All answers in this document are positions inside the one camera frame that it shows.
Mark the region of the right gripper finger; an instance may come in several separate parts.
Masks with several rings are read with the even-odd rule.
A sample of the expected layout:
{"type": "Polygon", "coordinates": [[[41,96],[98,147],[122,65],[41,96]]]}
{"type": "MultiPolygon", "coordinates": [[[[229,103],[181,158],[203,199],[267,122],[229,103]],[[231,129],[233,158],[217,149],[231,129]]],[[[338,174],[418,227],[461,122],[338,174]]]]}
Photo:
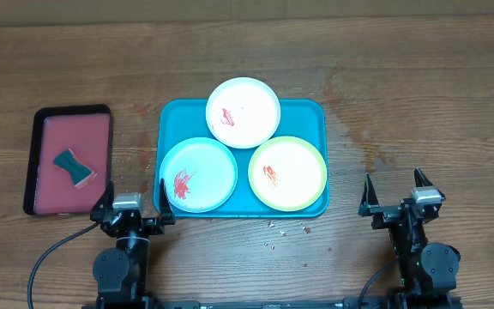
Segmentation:
{"type": "Polygon", "coordinates": [[[433,184],[428,180],[428,178],[425,176],[425,174],[422,172],[422,170],[419,167],[416,167],[413,171],[413,176],[415,180],[415,185],[417,187],[427,187],[427,186],[433,186],[433,184]]]}
{"type": "Polygon", "coordinates": [[[371,181],[371,176],[366,173],[364,178],[364,191],[360,201],[359,207],[361,209],[368,209],[373,207],[378,207],[379,202],[377,199],[377,194],[375,192],[374,185],[371,181]]]}

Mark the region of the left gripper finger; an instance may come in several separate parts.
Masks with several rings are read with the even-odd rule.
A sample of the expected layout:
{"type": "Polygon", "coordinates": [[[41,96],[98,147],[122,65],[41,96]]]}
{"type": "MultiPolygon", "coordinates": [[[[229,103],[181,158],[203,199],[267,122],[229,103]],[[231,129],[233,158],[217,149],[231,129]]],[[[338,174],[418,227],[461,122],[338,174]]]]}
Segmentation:
{"type": "Polygon", "coordinates": [[[175,216],[172,212],[172,207],[169,201],[169,197],[166,192],[166,184],[165,180],[160,180],[160,188],[159,188],[159,207],[160,207],[160,216],[162,219],[174,219],[175,216]]]}
{"type": "Polygon", "coordinates": [[[92,211],[99,211],[101,209],[107,208],[113,204],[114,199],[114,184],[112,181],[109,181],[104,193],[99,198],[99,200],[92,207],[92,211]]]}

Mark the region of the light blue plate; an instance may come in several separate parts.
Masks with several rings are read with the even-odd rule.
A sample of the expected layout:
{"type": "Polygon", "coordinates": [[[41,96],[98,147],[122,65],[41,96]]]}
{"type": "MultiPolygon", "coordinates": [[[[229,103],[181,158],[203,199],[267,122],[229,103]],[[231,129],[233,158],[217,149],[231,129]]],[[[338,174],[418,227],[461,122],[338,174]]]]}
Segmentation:
{"type": "Polygon", "coordinates": [[[208,137],[192,137],[173,146],[160,166],[163,198],[177,209],[204,213],[231,197],[238,165],[231,150],[208,137]]]}

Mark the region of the green and pink sponge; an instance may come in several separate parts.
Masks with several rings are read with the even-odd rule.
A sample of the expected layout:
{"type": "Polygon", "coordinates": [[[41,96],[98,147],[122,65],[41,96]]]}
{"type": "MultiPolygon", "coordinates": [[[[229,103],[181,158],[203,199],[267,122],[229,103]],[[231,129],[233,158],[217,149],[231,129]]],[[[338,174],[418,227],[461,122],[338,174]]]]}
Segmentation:
{"type": "Polygon", "coordinates": [[[58,154],[53,160],[53,164],[69,174],[76,189],[82,188],[97,176],[97,173],[92,168],[80,162],[70,148],[58,154]]]}

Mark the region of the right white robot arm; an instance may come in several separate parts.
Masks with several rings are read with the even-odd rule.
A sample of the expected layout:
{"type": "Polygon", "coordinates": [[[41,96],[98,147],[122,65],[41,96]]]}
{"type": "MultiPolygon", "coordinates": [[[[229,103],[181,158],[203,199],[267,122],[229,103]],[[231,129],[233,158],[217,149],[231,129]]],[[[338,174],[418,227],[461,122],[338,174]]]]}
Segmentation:
{"type": "Polygon", "coordinates": [[[359,308],[461,308],[461,300],[450,296],[456,288],[461,254],[451,245],[429,242],[426,223],[439,217],[445,195],[415,168],[415,187],[398,205],[382,206],[377,199],[369,174],[365,175],[364,192],[358,214],[372,219],[374,230],[386,229],[394,248],[395,259],[382,267],[364,285],[357,300],[359,308]],[[397,267],[401,286],[374,300],[364,297],[381,275],[397,267]]]}

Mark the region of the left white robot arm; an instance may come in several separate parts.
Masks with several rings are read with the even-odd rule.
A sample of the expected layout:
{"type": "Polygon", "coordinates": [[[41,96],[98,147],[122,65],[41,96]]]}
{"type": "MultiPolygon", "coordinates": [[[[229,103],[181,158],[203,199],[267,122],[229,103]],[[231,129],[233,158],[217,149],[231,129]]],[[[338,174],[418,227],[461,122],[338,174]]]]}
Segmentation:
{"type": "Polygon", "coordinates": [[[139,193],[115,194],[109,182],[90,219],[116,244],[102,251],[93,262],[98,285],[97,308],[162,308],[163,303],[147,291],[150,237],[165,233],[176,221],[169,199],[160,183],[160,215],[144,217],[139,193]]]}

